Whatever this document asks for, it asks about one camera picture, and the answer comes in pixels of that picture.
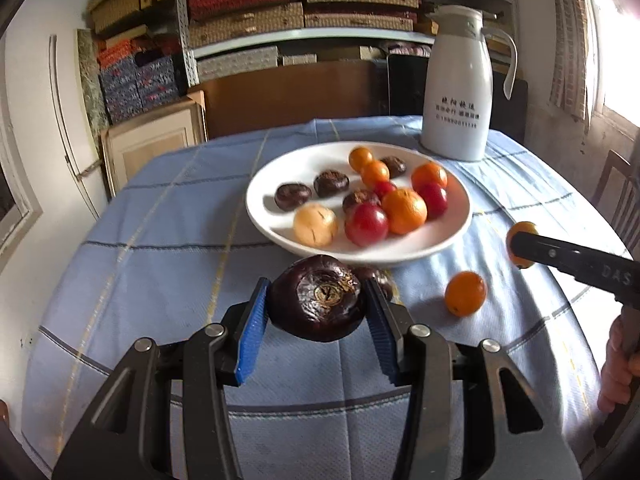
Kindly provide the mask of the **right hand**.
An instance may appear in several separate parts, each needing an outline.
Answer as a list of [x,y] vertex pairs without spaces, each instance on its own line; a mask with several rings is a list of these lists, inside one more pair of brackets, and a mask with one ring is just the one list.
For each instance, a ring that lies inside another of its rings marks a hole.
[[631,399],[631,382],[639,377],[639,355],[625,356],[622,348],[623,321],[619,315],[612,323],[606,358],[601,370],[601,388],[598,408],[602,413],[611,414],[617,405],[627,405]]

